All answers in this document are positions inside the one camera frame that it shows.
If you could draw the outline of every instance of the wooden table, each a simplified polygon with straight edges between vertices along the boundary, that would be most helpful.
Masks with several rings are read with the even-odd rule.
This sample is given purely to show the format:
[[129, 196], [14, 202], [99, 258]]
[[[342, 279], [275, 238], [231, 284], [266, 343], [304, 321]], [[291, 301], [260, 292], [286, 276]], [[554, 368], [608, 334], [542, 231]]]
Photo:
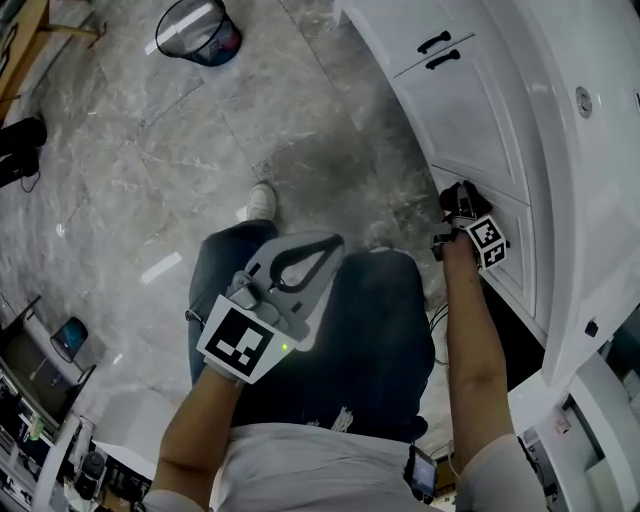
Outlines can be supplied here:
[[[13, 37], [11, 33], [16, 25], [17, 31]], [[11, 20], [0, 46], [4, 55], [9, 39], [13, 39], [8, 45], [9, 60], [0, 75], [0, 125], [4, 122], [12, 101], [18, 98], [18, 91], [29, 69], [53, 32], [85, 37], [93, 42], [100, 38], [98, 32], [50, 24], [49, 0], [27, 0]]]

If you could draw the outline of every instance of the trash bin rim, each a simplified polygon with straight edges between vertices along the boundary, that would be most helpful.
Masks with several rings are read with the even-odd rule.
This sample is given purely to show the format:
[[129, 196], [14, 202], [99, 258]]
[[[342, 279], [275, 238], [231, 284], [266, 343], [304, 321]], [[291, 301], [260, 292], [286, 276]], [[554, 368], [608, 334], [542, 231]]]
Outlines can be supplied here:
[[210, 2], [215, 2], [216, 4], [218, 4], [218, 6], [220, 6], [220, 8], [222, 8], [222, 20], [220, 21], [220, 24], [218, 25], [218, 28], [213, 32], [213, 34], [211, 34], [211, 37], [209, 39], [207, 39], [207, 41], [202, 46], [196, 48], [195, 50], [193, 50], [193, 51], [191, 51], [189, 53], [184, 53], [182, 55], [179, 55], [177, 53], [169, 53], [169, 52], [163, 50], [162, 47], [160, 46], [160, 44], [158, 43], [158, 33], [160, 32], [160, 25], [162, 25], [162, 22], [167, 17], [167, 15], [173, 10], [174, 7], [176, 7], [178, 4], [184, 2], [184, 0], [178, 0], [176, 3], [174, 3], [171, 7], [169, 7], [167, 9], [167, 11], [163, 14], [162, 18], [160, 18], [160, 21], [158, 22], [158, 26], [156, 27], [156, 35], [155, 35], [156, 46], [158, 48], [158, 51], [162, 55], [164, 55], [166, 57], [171, 57], [173, 59], [183, 59], [185, 57], [189, 57], [191, 55], [194, 55], [194, 54], [198, 53], [205, 46], [207, 46], [209, 43], [211, 43], [211, 41], [213, 41], [213, 39], [218, 35], [218, 32], [220, 32], [220, 29], [222, 28], [222, 25], [224, 24], [224, 21], [227, 18], [227, 6], [224, 5], [224, 2], [222, 2], [222, 0], [209, 0], [209, 1]]

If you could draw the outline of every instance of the t-shirt sleeve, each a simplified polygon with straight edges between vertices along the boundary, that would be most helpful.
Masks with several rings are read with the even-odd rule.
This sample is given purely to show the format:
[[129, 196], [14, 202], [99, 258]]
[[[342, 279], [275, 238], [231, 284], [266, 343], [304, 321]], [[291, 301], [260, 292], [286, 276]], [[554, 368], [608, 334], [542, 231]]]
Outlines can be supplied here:
[[545, 512], [542, 486], [514, 435], [493, 441], [460, 475], [457, 512]]
[[204, 512], [195, 501], [173, 491], [151, 491], [142, 504], [147, 512]]

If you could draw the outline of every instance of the person's left arm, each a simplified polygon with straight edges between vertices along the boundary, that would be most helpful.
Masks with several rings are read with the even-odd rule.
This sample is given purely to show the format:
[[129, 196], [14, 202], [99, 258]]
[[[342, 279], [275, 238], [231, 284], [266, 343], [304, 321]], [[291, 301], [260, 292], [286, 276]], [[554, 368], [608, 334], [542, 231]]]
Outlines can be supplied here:
[[205, 367], [162, 438], [152, 491], [173, 491], [209, 510], [241, 392], [235, 382]]

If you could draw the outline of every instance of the white sneaker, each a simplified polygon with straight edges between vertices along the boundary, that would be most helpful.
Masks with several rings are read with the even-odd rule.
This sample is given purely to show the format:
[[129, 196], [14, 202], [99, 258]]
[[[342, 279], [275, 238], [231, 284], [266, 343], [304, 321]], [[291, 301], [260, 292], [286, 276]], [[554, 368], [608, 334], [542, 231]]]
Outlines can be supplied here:
[[249, 194], [247, 220], [273, 220], [278, 209], [276, 193], [267, 183], [258, 183]]

